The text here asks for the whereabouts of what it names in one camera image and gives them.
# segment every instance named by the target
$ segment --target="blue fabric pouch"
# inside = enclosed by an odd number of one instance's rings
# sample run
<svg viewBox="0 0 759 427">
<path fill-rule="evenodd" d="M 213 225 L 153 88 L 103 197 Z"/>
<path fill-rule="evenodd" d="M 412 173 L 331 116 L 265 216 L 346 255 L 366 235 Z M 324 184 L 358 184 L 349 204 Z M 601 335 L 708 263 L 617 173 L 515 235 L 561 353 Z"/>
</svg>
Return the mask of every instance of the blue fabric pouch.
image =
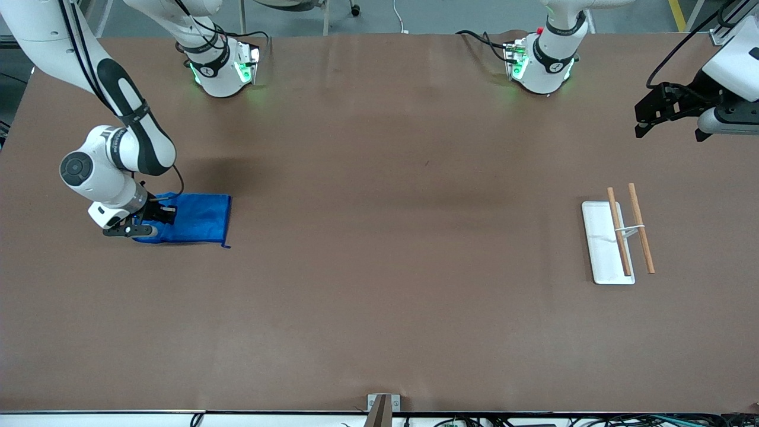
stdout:
<svg viewBox="0 0 759 427">
<path fill-rule="evenodd" d="M 172 196 L 174 193 L 157 195 L 157 198 Z M 177 198 L 161 202 L 177 207 L 174 224 L 157 221 L 143 221 L 154 226 L 158 234 L 134 240 L 140 243 L 191 243 L 211 242 L 226 245 L 229 214 L 232 197 L 230 195 L 181 194 Z"/>
</svg>

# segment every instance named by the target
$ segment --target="yellow floor stripe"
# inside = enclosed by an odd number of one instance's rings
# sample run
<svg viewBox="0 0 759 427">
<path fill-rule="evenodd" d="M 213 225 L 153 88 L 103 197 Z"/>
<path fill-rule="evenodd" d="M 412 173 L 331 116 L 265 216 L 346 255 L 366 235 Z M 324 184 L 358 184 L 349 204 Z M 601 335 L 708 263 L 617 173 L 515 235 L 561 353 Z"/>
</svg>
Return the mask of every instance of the yellow floor stripe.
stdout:
<svg viewBox="0 0 759 427">
<path fill-rule="evenodd" d="M 680 2 L 678 2 L 678 0 L 669 0 L 669 8 L 672 9 L 672 16 L 675 17 L 677 31 L 685 31 L 685 15 L 682 14 Z"/>
</svg>

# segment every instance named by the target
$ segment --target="brown table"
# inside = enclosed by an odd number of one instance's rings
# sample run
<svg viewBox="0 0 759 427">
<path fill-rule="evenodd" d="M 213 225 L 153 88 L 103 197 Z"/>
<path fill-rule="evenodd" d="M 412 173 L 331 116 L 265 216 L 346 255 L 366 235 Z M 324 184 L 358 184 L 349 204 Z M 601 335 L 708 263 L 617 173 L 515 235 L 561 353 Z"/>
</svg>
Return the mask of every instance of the brown table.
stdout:
<svg viewBox="0 0 759 427">
<path fill-rule="evenodd" d="M 759 140 L 633 132 L 679 38 L 589 36 L 549 98 L 459 36 L 277 39 L 225 100 L 173 40 L 105 40 L 187 190 L 234 196 L 229 250 L 101 236 L 58 164 L 118 123 L 35 73 L 0 156 L 0 408 L 756 410 Z M 580 204 L 629 215 L 628 182 L 657 274 L 633 241 L 638 282 L 598 286 Z"/>
</svg>

